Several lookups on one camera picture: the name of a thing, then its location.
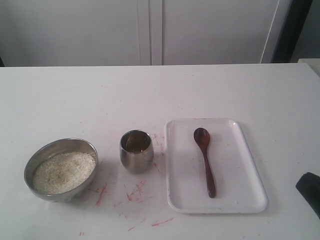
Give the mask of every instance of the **white rice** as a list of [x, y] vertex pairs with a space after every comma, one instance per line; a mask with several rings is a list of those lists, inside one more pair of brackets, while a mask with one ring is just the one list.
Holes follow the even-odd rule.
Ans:
[[83, 183], [96, 162], [87, 153], [61, 153], [40, 164], [33, 176], [33, 188], [40, 194], [61, 194]]

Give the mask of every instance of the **stainless steel cup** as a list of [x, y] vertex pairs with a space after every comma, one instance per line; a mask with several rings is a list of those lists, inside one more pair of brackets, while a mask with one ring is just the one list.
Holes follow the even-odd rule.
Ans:
[[150, 135], [142, 130], [125, 133], [120, 140], [120, 159], [130, 173], [139, 174], [147, 170], [154, 159]]

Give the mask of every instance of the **table surface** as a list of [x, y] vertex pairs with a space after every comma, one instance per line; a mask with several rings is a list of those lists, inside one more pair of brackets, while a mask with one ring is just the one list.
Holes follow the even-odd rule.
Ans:
[[[304, 173], [320, 174], [320, 78], [307, 64], [1, 68], [0, 79], [1, 239], [319, 239], [319, 219], [295, 188]], [[164, 125], [189, 118], [239, 122], [265, 211], [169, 207]], [[132, 129], [154, 143], [156, 165], [141, 175], [119, 159], [120, 137]], [[37, 198], [25, 185], [27, 161], [72, 137], [96, 147], [96, 180], [71, 203]]]

